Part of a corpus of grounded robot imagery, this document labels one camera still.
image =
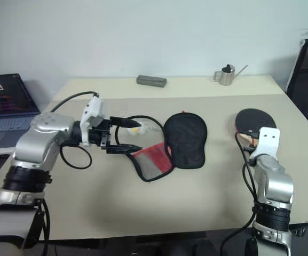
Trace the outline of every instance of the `beige tabletop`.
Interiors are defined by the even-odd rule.
[[[80,118],[87,100],[68,102],[59,113]],[[206,163],[196,170],[175,169],[145,183],[122,155],[91,146],[93,164],[73,170],[59,158],[47,185],[51,239],[106,238],[182,231],[237,228],[251,215],[252,198],[241,176],[243,159],[234,135],[235,115],[259,108],[281,131],[278,159],[295,184],[291,223],[308,222],[308,121],[285,94],[205,98],[108,99],[107,116],[150,115],[164,124],[182,110],[200,115],[208,138]],[[86,161],[67,152],[74,163]],[[0,185],[9,168],[0,170]]]

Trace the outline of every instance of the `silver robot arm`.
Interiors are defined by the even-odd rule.
[[[294,184],[276,157],[279,135],[278,129],[261,128],[258,145],[250,155],[258,190],[252,209],[256,212],[254,237],[247,240],[246,256],[291,256],[289,221]]]
[[[84,109],[82,121],[56,113],[40,114],[18,141],[11,167],[0,189],[0,255],[22,255],[39,239],[44,222],[40,205],[44,188],[51,183],[50,171],[62,146],[94,143],[110,154],[140,150],[134,145],[110,145],[112,125],[137,127],[125,118],[104,119],[102,101],[94,96]]]

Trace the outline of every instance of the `white bracket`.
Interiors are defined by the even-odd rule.
[[[254,160],[259,155],[269,155],[277,160],[277,149],[280,142],[280,130],[277,128],[262,127],[259,130],[258,145],[250,155]]]
[[[104,102],[97,96],[93,96],[91,101],[84,108],[80,120],[81,139],[84,146],[89,146],[89,129],[98,126],[105,117]]]

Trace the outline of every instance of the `laptop screen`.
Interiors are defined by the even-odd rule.
[[[0,114],[39,112],[19,74],[0,75]]]

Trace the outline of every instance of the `floor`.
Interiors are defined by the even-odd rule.
[[[0,167],[3,165],[7,156],[0,156]],[[206,253],[202,255],[218,256],[222,240],[231,233],[232,230],[216,230],[200,233],[189,233],[188,238],[179,234],[166,237],[160,240],[143,239],[136,237],[110,238],[107,240],[104,249],[88,249],[79,247],[69,247],[62,245],[50,245],[48,256],[122,256],[122,255],[137,255],[137,256],[192,256],[193,248],[200,241],[208,240],[210,244],[204,246]],[[244,255],[245,242],[249,237],[249,232],[242,232],[237,237],[233,238],[226,245],[226,256],[242,256]],[[43,244],[39,243],[32,249],[25,250],[25,256],[41,255]],[[308,255],[308,228],[304,237],[293,238],[292,244],[293,256]]]

